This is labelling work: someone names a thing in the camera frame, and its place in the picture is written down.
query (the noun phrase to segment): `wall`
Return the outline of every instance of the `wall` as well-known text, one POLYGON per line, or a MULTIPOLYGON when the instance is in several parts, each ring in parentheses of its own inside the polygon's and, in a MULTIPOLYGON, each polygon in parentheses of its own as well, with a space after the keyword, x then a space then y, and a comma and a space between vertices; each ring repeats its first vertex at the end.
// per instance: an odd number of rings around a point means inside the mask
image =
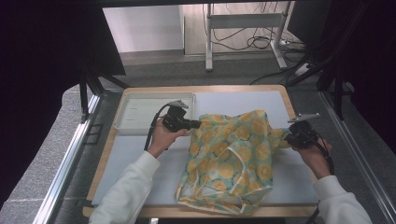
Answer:
POLYGON ((180 6, 103 9, 119 53, 183 49, 180 6))

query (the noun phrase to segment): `floral print fabric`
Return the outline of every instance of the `floral print fabric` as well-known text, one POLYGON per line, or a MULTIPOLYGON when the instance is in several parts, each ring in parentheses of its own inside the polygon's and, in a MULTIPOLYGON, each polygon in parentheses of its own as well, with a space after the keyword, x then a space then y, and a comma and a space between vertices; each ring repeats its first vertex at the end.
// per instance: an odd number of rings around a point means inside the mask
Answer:
POLYGON ((290 147, 284 140, 288 129, 272 129, 264 110, 199 120, 177 202, 222 214, 251 214, 272 189, 272 154, 290 147))

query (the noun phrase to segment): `black curtain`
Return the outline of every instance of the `black curtain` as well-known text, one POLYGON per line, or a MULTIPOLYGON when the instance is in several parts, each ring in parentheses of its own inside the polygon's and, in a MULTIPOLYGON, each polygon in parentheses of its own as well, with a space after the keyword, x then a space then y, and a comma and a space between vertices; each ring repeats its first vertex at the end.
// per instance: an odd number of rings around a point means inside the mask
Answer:
POLYGON ((353 104, 396 153, 396 1, 373 1, 348 43, 342 69, 353 104))
POLYGON ((64 92, 91 70, 124 75, 99 6, 9 2, 0 7, 0 204, 40 149, 64 92))

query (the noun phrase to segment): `white long sleeve shirt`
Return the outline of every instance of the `white long sleeve shirt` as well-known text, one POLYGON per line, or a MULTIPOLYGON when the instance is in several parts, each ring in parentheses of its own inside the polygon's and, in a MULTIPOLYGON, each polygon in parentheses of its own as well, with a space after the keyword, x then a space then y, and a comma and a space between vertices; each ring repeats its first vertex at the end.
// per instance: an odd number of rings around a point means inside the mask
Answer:
MULTIPOLYGON (((134 224, 152 187, 160 163, 147 151, 128 165, 90 217, 91 224, 134 224)), ((353 193, 346 192, 334 175, 317 181, 314 189, 326 224, 372 223, 353 193)))

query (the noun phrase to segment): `wire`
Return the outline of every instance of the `wire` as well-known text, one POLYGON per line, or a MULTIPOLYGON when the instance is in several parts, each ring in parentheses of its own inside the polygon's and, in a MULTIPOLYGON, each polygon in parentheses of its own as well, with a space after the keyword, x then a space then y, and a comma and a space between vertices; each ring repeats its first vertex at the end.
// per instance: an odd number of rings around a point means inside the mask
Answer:
MULTIPOLYGON (((260 6, 262 6, 262 3, 259 3, 259 4, 258 4, 258 6, 254 9, 253 13, 254 13, 260 6)), ((228 8, 228 4, 226 4, 226 8, 227 8, 227 10, 232 14, 231 10, 228 8)), ((202 4, 202 11, 203 11, 203 18, 204 18, 205 34, 207 35, 207 30, 206 30, 206 26, 205 26, 205 9, 204 9, 204 4, 202 4)), ((242 32, 242 31, 244 31, 244 30, 246 30, 246 29, 247 29, 247 28, 242 28, 242 29, 240 29, 239 31, 237 31, 237 32, 235 32, 235 33, 233 33, 233 34, 231 34, 231 35, 228 35, 228 36, 226 36, 226 37, 223 37, 223 38, 218 38, 217 35, 216 35, 216 30, 214 29, 214 30, 213 30, 213 35, 214 35, 214 37, 216 38, 216 40, 217 40, 218 42, 215 42, 215 41, 211 41, 211 42, 212 42, 212 44, 220 45, 220 46, 223 46, 224 48, 232 49, 232 50, 244 50, 244 49, 249 49, 249 48, 254 48, 254 49, 266 49, 266 48, 269 47, 269 45, 270 45, 270 43, 271 43, 271 40, 272 40, 272 37, 271 37, 271 38, 268 38, 268 37, 266 37, 266 36, 260 36, 260 35, 259 35, 259 36, 255 36, 255 34, 257 33, 257 31, 258 31, 259 28, 256 28, 256 30, 255 30, 255 32, 254 32, 254 34, 253 34, 253 37, 250 37, 250 38, 247 40, 247 46, 244 47, 244 48, 236 49, 236 48, 232 48, 232 47, 230 47, 230 46, 227 46, 227 45, 225 45, 225 44, 220 43, 221 41, 226 40, 226 39, 228 39, 228 38, 231 38, 232 36, 237 35, 237 34, 239 34, 240 32, 242 32), (265 41, 265 42, 267 42, 267 43, 266 43, 265 46, 259 47, 259 46, 256 45, 256 43, 257 43, 258 41, 265 41)))
POLYGON ((167 107, 169 106, 169 104, 163 105, 163 107, 161 107, 161 109, 158 111, 157 114, 155 114, 154 119, 151 122, 151 125, 149 126, 149 130, 148 130, 148 138, 146 139, 146 144, 144 147, 144 150, 147 151, 149 149, 149 142, 151 140, 151 136, 152 133, 154 132, 154 128, 155 128, 155 123, 157 122, 157 119, 160 117, 161 112, 167 107))
POLYGON ((233 14, 232 12, 231 12, 231 10, 228 8, 228 3, 226 3, 225 4, 225 7, 227 8, 227 10, 230 12, 230 14, 233 14))
POLYGON ((288 53, 295 53, 295 52, 293 52, 293 51, 286 51, 284 54, 283 54, 283 57, 286 59, 286 60, 288 60, 289 62, 292 62, 292 63, 297 63, 297 62, 299 62, 300 60, 292 60, 292 59, 290 59, 289 57, 288 57, 288 53))
POLYGON ((259 5, 256 8, 254 8, 253 14, 256 12, 257 8, 259 8, 261 5, 262 5, 262 2, 260 2, 259 5))
MULTIPOLYGON (((320 134, 319 133, 315 133, 321 139, 321 141, 323 143, 323 146, 321 144, 319 144, 318 141, 315 141, 315 139, 313 139, 311 136, 309 136, 309 134, 307 134, 305 132, 299 132, 299 133, 303 134, 305 137, 310 139, 311 142, 313 142, 314 145, 321 151, 321 153, 322 153, 323 157, 325 158, 326 162, 329 164, 330 174, 334 175, 334 163, 332 162, 332 157, 330 157, 329 150, 326 148, 326 144, 324 144, 324 140, 320 136, 320 134)), ((319 208, 317 207, 317 209, 315 210, 314 214, 312 214, 312 216, 305 222, 305 224, 315 223, 315 218, 318 216, 318 214, 319 214, 319 208)))
POLYGON ((293 67, 291 67, 291 68, 289 68, 289 69, 287 69, 287 70, 284 70, 284 71, 280 71, 280 72, 277 72, 277 73, 267 74, 267 75, 264 75, 264 76, 262 76, 262 77, 258 77, 258 78, 256 78, 256 79, 254 79, 253 81, 251 81, 249 85, 253 85, 255 82, 258 82, 259 80, 261 80, 261 79, 263 79, 263 78, 266 78, 266 77, 273 77, 273 76, 276 76, 276 75, 280 75, 280 74, 283 74, 283 73, 290 72, 290 71, 292 71, 294 68, 295 68, 295 66, 293 66, 293 67))

